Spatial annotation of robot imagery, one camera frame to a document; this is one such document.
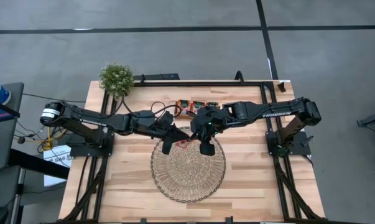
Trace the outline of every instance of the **small green plant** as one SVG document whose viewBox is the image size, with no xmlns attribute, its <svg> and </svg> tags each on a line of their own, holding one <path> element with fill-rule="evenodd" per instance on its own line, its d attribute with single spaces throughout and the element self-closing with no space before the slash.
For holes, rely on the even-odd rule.
<svg viewBox="0 0 375 224">
<path fill-rule="evenodd" d="M 116 63 L 108 63 L 101 69 L 99 77 L 100 88 L 115 98 L 128 96 L 134 81 L 131 68 Z"/>
</svg>

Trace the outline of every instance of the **wooden tabletop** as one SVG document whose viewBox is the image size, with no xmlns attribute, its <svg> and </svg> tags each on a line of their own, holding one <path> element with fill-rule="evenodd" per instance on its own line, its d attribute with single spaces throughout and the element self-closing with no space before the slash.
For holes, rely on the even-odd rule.
<svg viewBox="0 0 375 224">
<path fill-rule="evenodd" d="M 291 83 L 285 83 L 285 88 L 287 91 L 284 93 L 275 88 L 277 101 L 294 99 Z M 103 95 L 98 82 L 91 82 L 85 108 L 100 111 Z M 256 86 L 135 87 L 126 97 L 126 103 L 133 111 L 149 110 L 155 101 L 172 105 L 176 100 L 262 103 L 261 92 Z M 157 103 L 153 110 L 161 107 Z M 118 113 L 127 111 L 121 108 Z M 283 125 L 292 118 L 283 117 Z M 189 126 L 190 121 L 177 118 L 175 124 L 178 127 Z M 266 121 L 260 119 L 216 136 L 226 155 L 225 179 L 212 196 L 196 203 L 174 202 L 157 189 L 151 176 L 150 157 L 158 139 L 151 140 L 136 134 L 116 135 L 113 155 L 107 166 L 99 222 L 139 222 L 141 218 L 147 218 L 148 222 L 223 222 L 225 217 L 230 216 L 236 222 L 282 221 L 273 161 L 267 152 L 266 131 Z M 84 160 L 84 157 L 79 157 L 72 162 L 59 218 L 68 215 L 75 205 Z M 290 156 L 290 160 L 298 192 L 312 210 L 323 217 L 312 165 L 302 156 Z M 85 169 L 81 195 L 86 188 L 89 164 L 90 160 Z M 292 217 L 292 200 L 287 189 L 285 192 Z M 96 195 L 93 195 L 90 200 L 90 218 L 95 198 Z"/>
</svg>

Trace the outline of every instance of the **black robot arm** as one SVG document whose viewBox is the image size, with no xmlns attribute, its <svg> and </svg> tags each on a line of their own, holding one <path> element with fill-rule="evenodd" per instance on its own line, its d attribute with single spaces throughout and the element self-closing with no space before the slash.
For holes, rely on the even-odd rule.
<svg viewBox="0 0 375 224">
<path fill-rule="evenodd" d="M 106 144 L 109 133 L 122 136 L 141 134 L 164 141 L 163 152 L 168 154 L 173 142 L 188 139 L 188 134 L 176 128 L 173 116 L 166 111 L 157 119 L 152 111 L 137 111 L 129 114 L 106 115 L 95 111 L 85 110 L 65 101 L 51 102 L 45 105 L 40 122 L 45 126 L 61 126 L 82 136 L 89 147 L 100 148 Z M 83 123 L 94 124 L 108 128 L 107 133 L 102 129 L 91 129 Z"/>
<path fill-rule="evenodd" d="M 191 121 L 193 138 L 201 141 L 200 152 L 212 156 L 215 150 L 210 144 L 211 138 L 228 128 L 243 127 L 261 118 L 295 115 L 295 118 L 284 128 L 277 131 L 278 141 L 290 142 L 294 134 L 306 125 L 314 126 L 321 121 L 320 113 L 314 102 L 306 98 L 292 101 L 257 105 L 252 102 L 235 102 L 224 104 L 223 108 L 204 107 L 197 111 Z"/>
</svg>

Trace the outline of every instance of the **woven placemat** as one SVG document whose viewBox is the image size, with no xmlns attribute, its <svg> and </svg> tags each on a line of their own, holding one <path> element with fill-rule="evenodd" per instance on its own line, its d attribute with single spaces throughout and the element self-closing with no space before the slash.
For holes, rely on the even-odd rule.
<svg viewBox="0 0 375 224">
<path fill-rule="evenodd" d="M 189 127 L 180 128 L 190 133 Z M 200 154 L 200 141 L 172 145 L 169 155 L 162 153 L 162 141 L 151 155 L 151 172 L 158 189 L 168 198 L 182 203 L 203 200 L 213 194 L 226 172 L 226 158 L 220 143 L 212 138 L 214 156 Z"/>
</svg>

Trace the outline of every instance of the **gray floor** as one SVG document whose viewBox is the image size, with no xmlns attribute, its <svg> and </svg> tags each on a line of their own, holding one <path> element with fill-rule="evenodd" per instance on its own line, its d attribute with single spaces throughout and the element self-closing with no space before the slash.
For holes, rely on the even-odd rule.
<svg viewBox="0 0 375 224">
<path fill-rule="evenodd" d="M 375 25 L 375 0 L 265 0 L 269 26 Z M 258 26 L 255 1 L 0 0 L 0 29 Z M 316 101 L 322 122 L 307 128 L 326 216 L 375 223 L 375 133 L 356 120 L 375 113 L 375 30 L 273 31 L 279 78 Z M 0 35 L 0 83 L 84 100 L 107 62 L 136 74 L 181 79 L 269 79 L 261 31 Z M 39 129 L 47 100 L 23 97 L 21 122 Z M 30 154 L 34 144 L 14 144 Z M 23 223 L 56 220 L 61 200 L 25 208 Z"/>
</svg>

